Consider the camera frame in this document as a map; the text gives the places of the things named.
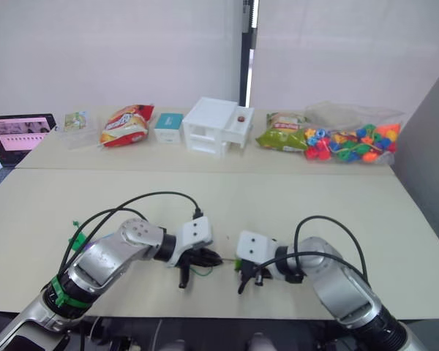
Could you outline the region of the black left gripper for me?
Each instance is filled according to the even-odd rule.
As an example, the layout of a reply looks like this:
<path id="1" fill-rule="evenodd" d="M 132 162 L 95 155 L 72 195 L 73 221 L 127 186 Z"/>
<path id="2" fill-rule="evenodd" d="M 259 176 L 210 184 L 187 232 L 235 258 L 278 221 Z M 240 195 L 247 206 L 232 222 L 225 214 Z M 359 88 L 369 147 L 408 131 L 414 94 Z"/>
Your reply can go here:
<path id="1" fill-rule="evenodd" d="M 188 249 L 180 256 L 176 267 L 179 268 L 179 288 L 185 289 L 190 280 L 190 266 L 219 266 L 223 260 L 210 249 Z"/>

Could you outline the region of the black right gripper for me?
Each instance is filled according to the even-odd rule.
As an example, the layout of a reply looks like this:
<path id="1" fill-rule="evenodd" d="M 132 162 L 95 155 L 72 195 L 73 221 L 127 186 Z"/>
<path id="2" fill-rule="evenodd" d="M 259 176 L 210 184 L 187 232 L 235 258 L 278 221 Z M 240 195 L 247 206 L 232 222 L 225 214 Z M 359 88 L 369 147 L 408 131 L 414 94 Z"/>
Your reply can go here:
<path id="1" fill-rule="evenodd" d="M 241 295 L 250 279 L 255 280 L 256 286 L 263 286 L 264 279 L 271 279 L 272 275 L 267 268 L 258 268 L 258 264 L 249 260 L 240 259 L 239 288 L 237 293 Z"/>

